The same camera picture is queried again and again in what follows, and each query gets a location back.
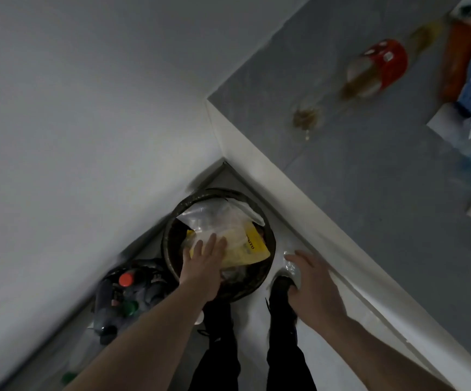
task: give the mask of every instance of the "yellow package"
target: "yellow package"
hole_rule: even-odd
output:
[[[221,264],[223,269],[226,267],[251,265],[252,263],[264,261],[270,257],[270,251],[251,221],[244,223],[244,231],[246,233],[246,239],[244,237],[242,238],[239,231],[235,229],[226,230],[218,235],[218,238],[226,237],[228,243],[225,258]],[[198,240],[199,236],[196,236],[193,230],[187,232],[187,241],[195,244]],[[190,249],[190,256],[193,254],[194,247]]]

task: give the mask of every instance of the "white wall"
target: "white wall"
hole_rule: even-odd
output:
[[[224,157],[457,390],[471,391],[471,355],[210,102]]]
[[[201,100],[306,0],[0,0],[0,381],[221,157]]]

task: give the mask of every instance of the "red bottle cap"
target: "red bottle cap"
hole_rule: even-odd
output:
[[[130,270],[123,273],[118,282],[122,287],[130,287],[135,282],[135,272]]]

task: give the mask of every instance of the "leg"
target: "leg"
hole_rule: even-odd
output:
[[[288,303],[291,278],[278,276],[270,292],[270,348],[266,360],[268,371],[267,391],[298,389],[316,391],[304,354],[297,347],[297,315]]]
[[[189,391],[237,391],[241,366],[229,303],[207,303],[204,309],[209,348],[194,372]]]

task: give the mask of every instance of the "orange package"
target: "orange package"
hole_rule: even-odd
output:
[[[467,79],[467,66],[471,59],[471,26],[454,22],[443,56],[442,99],[455,102]]]

